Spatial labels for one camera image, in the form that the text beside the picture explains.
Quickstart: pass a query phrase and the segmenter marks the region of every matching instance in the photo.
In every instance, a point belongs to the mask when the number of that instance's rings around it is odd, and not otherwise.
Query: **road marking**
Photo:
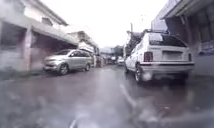
[[[69,128],[77,128],[77,120],[74,119],[70,124],[69,124]]]
[[[130,96],[126,87],[123,84],[120,84],[119,87],[121,88],[123,95],[126,97],[126,100],[132,105],[132,107],[136,107],[136,101]]]

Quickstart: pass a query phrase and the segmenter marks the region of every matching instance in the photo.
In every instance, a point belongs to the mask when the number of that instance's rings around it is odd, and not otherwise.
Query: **house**
[[[187,42],[195,73],[214,76],[214,0],[169,0],[152,22]]]
[[[39,0],[0,0],[0,70],[42,68],[45,56],[78,42],[61,31],[60,16]]]

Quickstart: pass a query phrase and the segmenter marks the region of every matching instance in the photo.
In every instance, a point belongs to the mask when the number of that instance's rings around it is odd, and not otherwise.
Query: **wet road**
[[[0,83],[0,128],[214,128],[214,78],[137,85],[115,66]]]

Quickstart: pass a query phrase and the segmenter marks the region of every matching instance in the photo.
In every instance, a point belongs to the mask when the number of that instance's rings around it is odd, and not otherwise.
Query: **tire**
[[[62,75],[66,75],[68,72],[69,72],[68,65],[67,64],[62,64],[60,66],[60,69],[59,69],[59,74],[62,76]]]
[[[128,74],[128,73],[129,73],[129,70],[128,70],[128,68],[126,67],[126,65],[125,65],[124,73],[125,73],[125,74]]]
[[[85,71],[89,71],[89,70],[90,70],[90,65],[87,64],[84,70],[85,70]]]
[[[143,82],[142,69],[139,64],[136,65],[135,80],[138,84],[141,84]]]

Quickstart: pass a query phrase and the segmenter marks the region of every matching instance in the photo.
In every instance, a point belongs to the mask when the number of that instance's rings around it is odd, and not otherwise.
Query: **street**
[[[0,82],[0,128],[214,128],[214,78],[137,85],[123,67]]]

